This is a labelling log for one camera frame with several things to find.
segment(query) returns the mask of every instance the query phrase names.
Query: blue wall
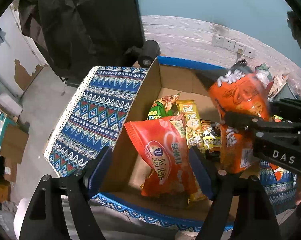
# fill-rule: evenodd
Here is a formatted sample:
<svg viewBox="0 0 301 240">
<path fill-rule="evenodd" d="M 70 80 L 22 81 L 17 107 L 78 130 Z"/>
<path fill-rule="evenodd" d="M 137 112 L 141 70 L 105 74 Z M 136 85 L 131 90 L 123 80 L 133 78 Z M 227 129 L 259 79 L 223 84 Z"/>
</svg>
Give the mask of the blue wall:
<svg viewBox="0 0 301 240">
<path fill-rule="evenodd" d="M 301 50 L 287 26 L 284 0 L 138 0 L 141 15 L 167 15 L 217 23 L 273 47 L 301 67 Z"/>
</svg>

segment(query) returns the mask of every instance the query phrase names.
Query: gray floor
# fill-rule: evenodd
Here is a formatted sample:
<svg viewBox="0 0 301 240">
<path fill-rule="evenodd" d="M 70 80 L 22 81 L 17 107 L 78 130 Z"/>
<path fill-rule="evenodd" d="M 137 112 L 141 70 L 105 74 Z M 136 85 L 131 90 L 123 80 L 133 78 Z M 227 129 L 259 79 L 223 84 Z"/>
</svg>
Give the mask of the gray floor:
<svg viewBox="0 0 301 240">
<path fill-rule="evenodd" d="M 15 203 L 23 197 L 31 197 L 43 175 L 57 177 L 43 154 L 50 133 L 75 91 L 76 88 L 65 86 L 51 68 L 46 67 L 22 97 L 20 120 L 29 122 L 30 127 L 22 164 L 17 167 L 17 182 L 11 191 L 11 200 Z"/>
</svg>

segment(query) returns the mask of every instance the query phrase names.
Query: power socket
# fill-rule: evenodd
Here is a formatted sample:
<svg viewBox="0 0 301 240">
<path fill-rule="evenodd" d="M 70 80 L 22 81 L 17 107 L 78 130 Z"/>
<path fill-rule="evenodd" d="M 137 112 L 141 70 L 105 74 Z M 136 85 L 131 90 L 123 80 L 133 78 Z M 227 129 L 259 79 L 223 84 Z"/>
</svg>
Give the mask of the power socket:
<svg viewBox="0 0 301 240">
<path fill-rule="evenodd" d="M 224 43 L 224 37 L 214 35 L 212 39 L 212 44 L 217 47 L 222 47 Z"/>
<path fill-rule="evenodd" d="M 249 46 L 246 46 L 246 49 L 244 51 L 244 55 L 245 56 L 248 56 L 248 57 L 255 57 L 255 52 L 256 52 L 256 49 L 252 48 L 252 47 L 249 47 Z"/>
<path fill-rule="evenodd" d="M 246 50 L 246 45 L 244 45 L 243 43 L 240 43 L 238 41 L 235 43 L 234 51 L 236 53 L 244 54 L 245 50 Z"/>
<path fill-rule="evenodd" d="M 223 48 L 225 49 L 230 49 L 230 50 L 234 50 L 235 47 L 235 42 L 229 38 L 224 38 L 224 42 L 223 42 Z"/>
</svg>

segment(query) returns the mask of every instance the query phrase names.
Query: green snack bag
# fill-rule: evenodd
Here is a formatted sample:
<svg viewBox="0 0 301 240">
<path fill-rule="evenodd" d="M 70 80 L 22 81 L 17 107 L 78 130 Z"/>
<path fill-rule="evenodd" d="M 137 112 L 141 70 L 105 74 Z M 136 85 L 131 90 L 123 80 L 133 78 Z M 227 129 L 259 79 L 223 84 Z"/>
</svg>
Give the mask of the green snack bag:
<svg viewBox="0 0 301 240">
<path fill-rule="evenodd" d="M 152 108 L 148 113 L 147 120 L 159 119 L 174 115 L 172 106 L 179 99 L 179 93 L 174 96 L 166 96 L 154 101 Z"/>
</svg>

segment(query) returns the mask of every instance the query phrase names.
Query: barcode label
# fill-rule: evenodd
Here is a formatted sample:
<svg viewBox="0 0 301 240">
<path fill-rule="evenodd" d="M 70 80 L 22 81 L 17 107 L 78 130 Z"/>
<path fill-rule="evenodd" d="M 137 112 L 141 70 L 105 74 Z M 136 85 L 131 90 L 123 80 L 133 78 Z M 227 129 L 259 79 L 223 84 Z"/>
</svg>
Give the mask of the barcode label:
<svg viewBox="0 0 301 240">
<path fill-rule="evenodd" d="M 11 169 L 9 167 L 5 167 L 5 174 L 11 174 Z"/>
<path fill-rule="evenodd" d="M 242 150 L 241 168 L 248 167 L 255 161 L 258 161 L 258 158 L 253 155 L 253 149 Z"/>
</svg>

